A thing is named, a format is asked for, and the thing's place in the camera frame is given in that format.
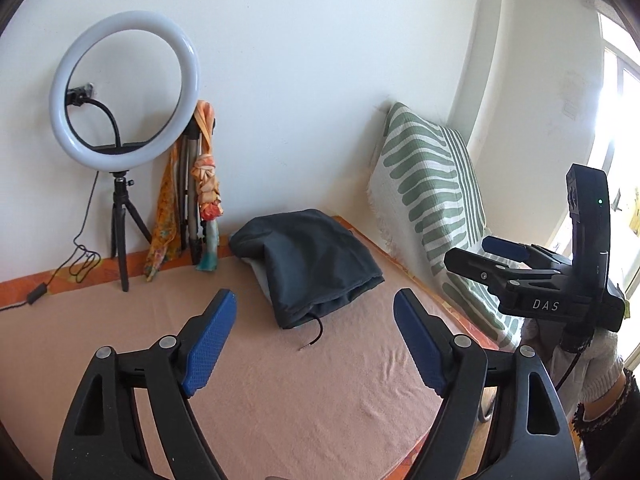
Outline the hand in white glove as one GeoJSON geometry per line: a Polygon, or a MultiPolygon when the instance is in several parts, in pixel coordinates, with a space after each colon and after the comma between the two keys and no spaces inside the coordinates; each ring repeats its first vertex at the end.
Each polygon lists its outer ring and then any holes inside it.
{"type": "Polygon", "coordinates": [[[573,415],[581,403],[599,400],[622,374],[624,361],[618,354],[617,334],[597,328],[573,370],[560,385],[575,359],[574,353],[560,347],[563,326],[555,322],[528,318],[521,328],[521,343],[532,347],[556,385],[564,413],[573,415]]]}

